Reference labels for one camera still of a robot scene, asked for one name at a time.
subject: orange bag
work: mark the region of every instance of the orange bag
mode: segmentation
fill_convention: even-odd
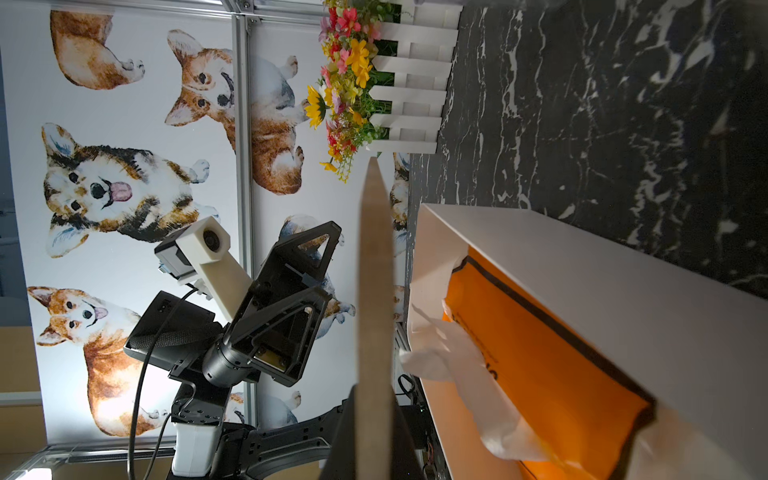
[[[520,462],[524,478],[624,477],[650,395],[474,250],[445,301],[552,457]]]

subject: white picket fence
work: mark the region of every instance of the white picket fence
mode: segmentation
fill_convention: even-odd
[[[402,6],[400,23],[382,25],[382,39],[397,41],[397,56],[373,59],[376,70],[395,74],[395,86],[376,85],[370,94],[392,102],[391,114],[374,114],[371,123],[389,128],[388,140],[374,140],[371,151],[434,154],[442,123],[445,88],[451,74],[453,48],[458,37],[458,5]]]

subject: dog tongue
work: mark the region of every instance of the dog tongue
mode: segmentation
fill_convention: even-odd
[[[113,201],[125,202],[131,199],[131,185],[125,182],[114,182],[109,186],[109,193]]]

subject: camera lens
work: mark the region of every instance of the camera lens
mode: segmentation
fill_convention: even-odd
[[[219,240],[219,236],[216,235],[216,232],[205,230],[203,232],[203,241],[205,241],[205,246],[212,252],[217,252],[219,247],[221,247],[221,241]]]

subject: white backdrop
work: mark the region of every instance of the white backdrop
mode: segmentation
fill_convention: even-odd
[[[262,24],[255,29],[251,51],[275,65],[282,65],[290,55],[299,62],[296,77],[288,80],[299,104],[306,98],[306,86],[316,89],[320,67],[326,63],[317,36],[318,28],[284,27]],[[319,165],[328,160],[325,125],[317,130],[308,121],[296,127],[296,145],[304,150],[302,187],[292,195],[277,196],[256,187],[253,206],[256,210],[258,234],[256,257],[264,258],[277,240],[285,219],[294,214],[315,217],[320,223],[333,220],[342,228],[345,244],[337,247],[328,274],[336,288],[340,302],[357,305],[357,257],[359,236],[359,205],[366,165],[371,154],[361,151],[346,184],[336,175]],[[395,167],[392,154],[379,158],[387,189],[394,181]],[[405,254],[395,260],[396,283],[405,278]],[[344,324],[336,322],[330,331],[315,341],[303,378],[293,387],[286,388],[269,376],[262,376],[258,392],[279,399],[289,399],[292,392],[301,392],[301,405],[293,410],[298,421],[322,415],[339,405],[349,395],[357,380],[356,329],[357,318],[346,315]]]
[[[46,254],[51,211],[43,196],[47,166],[41,127],[55,123],[80,145],[146,149],[188,167],[198,159],[208,160],[208,179],[191,185],[194,200],[218,210],[222,225],[232,236],[230,252],[237,256],[235,157],[223,128],[209,118],[184,128],[164,123],[178,98],[181,75],[179,62],[167,44],[168,32],[181,28],[205,45],[231,48],[230,23],[157,12],[115,13],[106,46],[122,61],[142,60],[146,75],[133,84],[97,91],[74,85],[61,73],[48,18],[48,8],[40,5],[0,8],[8,137],[27,284],[83,290],[142,314],[159,290],[177,296],[187,290],[157,271],[156,244],[117,232],[93,233],[62,258]],[[192,301],[217,312],[212,301],[199,296],[193,296]],[[32,326],[38,336],[50,317],[40,303],[32,298],[30,302]],[[88,408],[82,345],[65,342],[38,346],[37,354],[48,441],[110,440],[97,429]],[[144,385],[142,406],[169,409],[178,384],[166,379],[166,372],[151,369],[157,371]]]

